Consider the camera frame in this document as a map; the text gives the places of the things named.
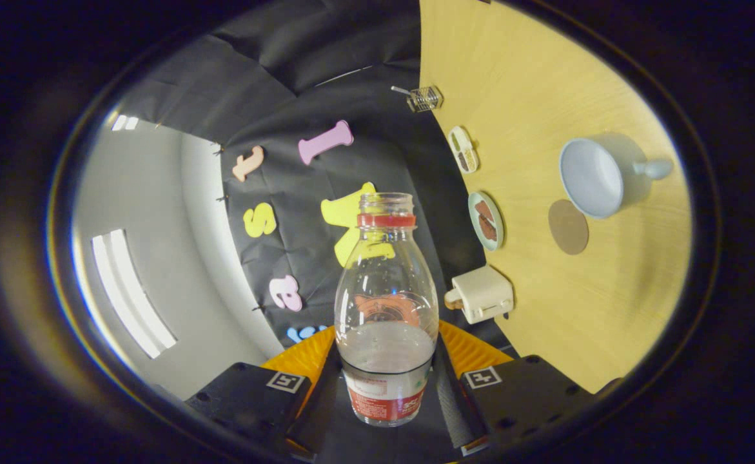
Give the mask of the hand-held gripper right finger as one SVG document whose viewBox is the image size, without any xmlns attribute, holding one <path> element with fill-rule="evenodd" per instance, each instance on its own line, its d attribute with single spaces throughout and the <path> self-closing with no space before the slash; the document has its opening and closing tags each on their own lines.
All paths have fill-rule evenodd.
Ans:
<svg viewBox="0 0 755 464">
<path fill-rule="evenodd" d="M 441 321 L 436 392 L 463 458 L 529 458 L 580 430 L 595 395 L 537 355 L 513 358 Z"/>
</svg>

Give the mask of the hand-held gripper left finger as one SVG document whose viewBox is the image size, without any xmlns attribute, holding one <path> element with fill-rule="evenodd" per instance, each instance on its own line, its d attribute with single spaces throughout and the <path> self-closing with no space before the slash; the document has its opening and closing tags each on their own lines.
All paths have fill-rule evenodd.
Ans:
<svg viewBox="0 0 755 464">
<path fill-rule="evenodd" d="M 236 362 L 187 400 L 216 425 L 313 462 L 333 417 L 342 362 L 324 328 L 262 366 Z"/>
</svg>

